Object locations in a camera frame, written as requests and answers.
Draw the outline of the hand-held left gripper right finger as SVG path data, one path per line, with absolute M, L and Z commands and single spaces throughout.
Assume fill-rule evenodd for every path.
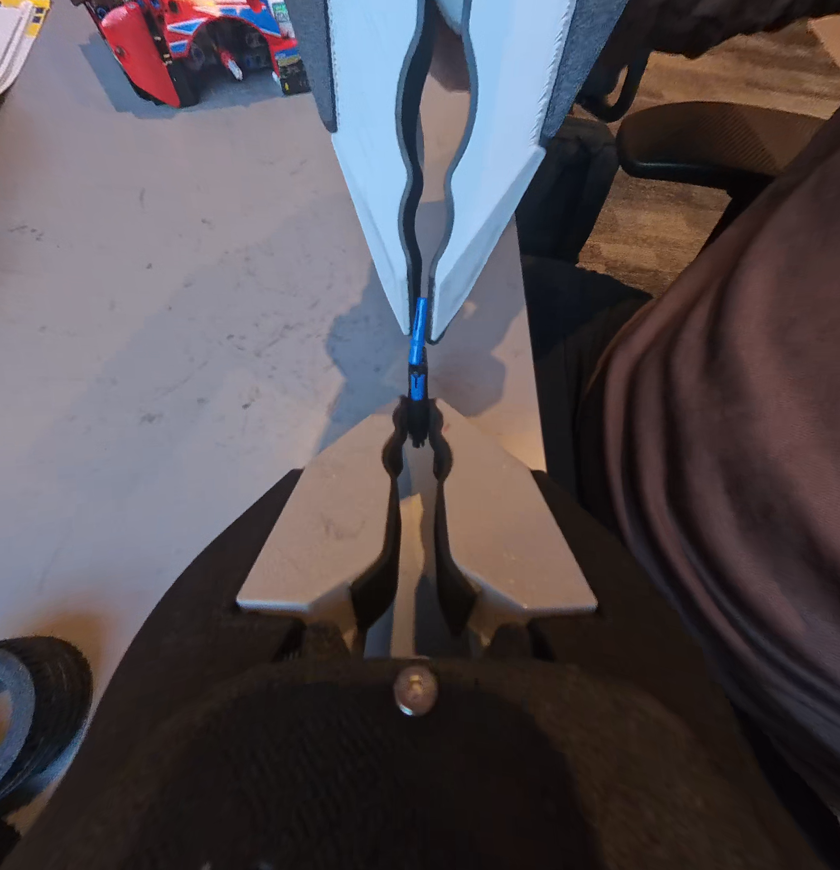
M 532 470 L 442 399 L 430 404 L 436 594 L 450 632 L 593 614 L 598 599 Z

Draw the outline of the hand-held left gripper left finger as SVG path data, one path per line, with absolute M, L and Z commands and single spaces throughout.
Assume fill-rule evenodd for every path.
M 243 611 L 335 625 L 362 648 L 396 595 L 401 404 L 376 409 L 301 471 L 237 594 Z

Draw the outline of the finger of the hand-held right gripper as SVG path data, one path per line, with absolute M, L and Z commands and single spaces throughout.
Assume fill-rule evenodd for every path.
M 463 2 L 469 116 L 444 184 L 447 228 L 430 267 L 437 343 L 478 281 L 544 157 L 542 130 L 577 3 Z
M 415 130 L 425 2 L 333 1 L 327 23 L 332 145 L 382 290 L 410 334 L 421 264 L 408 227 L 422 190 Z

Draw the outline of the black toy brick assembly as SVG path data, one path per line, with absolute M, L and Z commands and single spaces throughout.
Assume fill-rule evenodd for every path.
M 428 362 L 425 358 L 424 364 L 428 369 Z M 428 401 L 422 404 L 415 404 L 408 398 L 409 389 L 409 374 L 408 388 L 406 394 L 399 397 L 393 413 L 393 422 L 396 433 L 403 440 L 410 440 L 412 446 L 420 448 L 426 443 L 430 432 L 430 419 L 432 403 L 429 396 L 429 370 L 428 370 Z

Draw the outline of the person's right forearm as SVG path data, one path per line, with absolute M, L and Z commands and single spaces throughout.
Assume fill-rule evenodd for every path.
M 602 49 L 618 70 L 643 50 L 695 59 L 722 42 L 840 15 L 840 1 L 630 1 Z

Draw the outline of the white desk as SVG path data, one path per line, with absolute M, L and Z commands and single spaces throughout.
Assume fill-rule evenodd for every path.
M 55 2 L 0 108 L 0 638 L 99 701 L 165 590 L 286 472 L 407 389 L 310 95 L 144 103 Z

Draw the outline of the red toy car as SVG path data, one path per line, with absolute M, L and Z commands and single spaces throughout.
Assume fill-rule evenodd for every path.
M 310 92 L 284 2 L 73 1 L 142 99 L 197 105 L 216 80 L 269 76 L 282 96 Z

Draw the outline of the black toy tyre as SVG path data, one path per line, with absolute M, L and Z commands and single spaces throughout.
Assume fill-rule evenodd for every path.
M 0 640 L 0 693 L 10 705 L 0 742 L 0 808 L 64 755 L 80 733 L 92 701 L 88 660 L 61 638 Z

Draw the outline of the open instruction book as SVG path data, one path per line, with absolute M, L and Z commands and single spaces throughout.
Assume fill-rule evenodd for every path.
M 0 96 L 20 75 L 51 6 L 50 1 L 0 1 Z

